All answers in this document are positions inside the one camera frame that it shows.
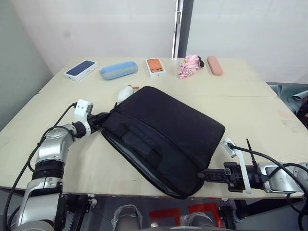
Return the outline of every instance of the white wall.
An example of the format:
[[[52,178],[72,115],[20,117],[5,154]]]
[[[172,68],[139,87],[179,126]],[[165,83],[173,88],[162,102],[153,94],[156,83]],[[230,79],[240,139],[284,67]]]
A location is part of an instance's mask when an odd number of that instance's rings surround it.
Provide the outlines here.
[[[0,131],[50,79],[13,6],[0,0]]]
[[[308,83],[307,0],[194,0],[187,54],[247,60],[267,82]]]
[[[12,0],[55,74],[74,56],[171,57],[175,0]]]

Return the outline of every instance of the red floor marking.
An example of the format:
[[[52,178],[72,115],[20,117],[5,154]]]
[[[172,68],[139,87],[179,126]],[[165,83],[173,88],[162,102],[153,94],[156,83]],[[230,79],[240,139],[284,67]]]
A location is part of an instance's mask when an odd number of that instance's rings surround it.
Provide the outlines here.
[[[214,216],[214,220],[216,222],[216,226],[220,228],[224,227],[222,220],[220,220],[217,204],[205,203],[205,204],[199,204],[199,205],[189,205],[187,207],[188,207],[188,213],[207,212],[207,211],[212,212]]]
[[[150,212],[150,218],[152,220],[174,217],[175,225],[180,225],[180,216],[181,212],[179,208],[169,208]]]

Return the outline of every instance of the orange phone box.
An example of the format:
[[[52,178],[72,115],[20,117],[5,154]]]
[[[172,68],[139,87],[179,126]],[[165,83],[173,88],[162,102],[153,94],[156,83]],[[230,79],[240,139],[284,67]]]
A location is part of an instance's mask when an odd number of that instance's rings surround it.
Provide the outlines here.
[[[167,72],[162,65],[160,59],[146,59],[145,60],[150,77],[159,77],[167,75]]]

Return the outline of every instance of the beige tabletop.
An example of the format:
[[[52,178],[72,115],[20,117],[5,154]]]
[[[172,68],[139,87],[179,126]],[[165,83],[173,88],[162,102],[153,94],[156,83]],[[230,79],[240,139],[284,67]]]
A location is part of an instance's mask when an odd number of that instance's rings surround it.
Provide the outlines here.
[[[67,80],[61,73],[84,59],[101,65],[79,82]],[[98,70],[104,66],[133,60],[138,72],[114,80],[103,80]],[[166,77],[150,78],[142,58],[81,57],[71,60],[0,132],[0,187],[11,187],[42,133],[78,99],[94,103],[92,113],[109,111],[118,91],[128,84],[156,87],[185,104],[214,118],[226,127],[224,137],[246,147],[268,154],[280,162],[308,161],[308,132],[258,74],[240,59],[219,59],[223,76],[214,76],[206,65],[188,79],[179,80],[180,60],[162,59]],[[74,121],[73,109],[61,124]],[[250,154],[245,156],[250,164]],[[258,162],[266,160],[256,157]],[[231,159],[219,146],[210,168],[223,168]],[[18,188],[24,189],[31,180],[27,169]],[[75,142],[69,151],[64,173],[64,191],[103,195],[166,196],[149,183],[105,139],[96,132]],[[229,192],[226,184],[205,182],[193,197],[273,198],[253,190],[252,194]]]

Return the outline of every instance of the black laptop bag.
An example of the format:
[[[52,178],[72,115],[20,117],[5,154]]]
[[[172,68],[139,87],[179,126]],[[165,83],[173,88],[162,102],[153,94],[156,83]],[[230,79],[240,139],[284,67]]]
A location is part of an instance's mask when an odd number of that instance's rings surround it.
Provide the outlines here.
[[[117,105],[102,134],[150,183],[179,199],[203,185],[225,127],[153,87],[143,87]]]

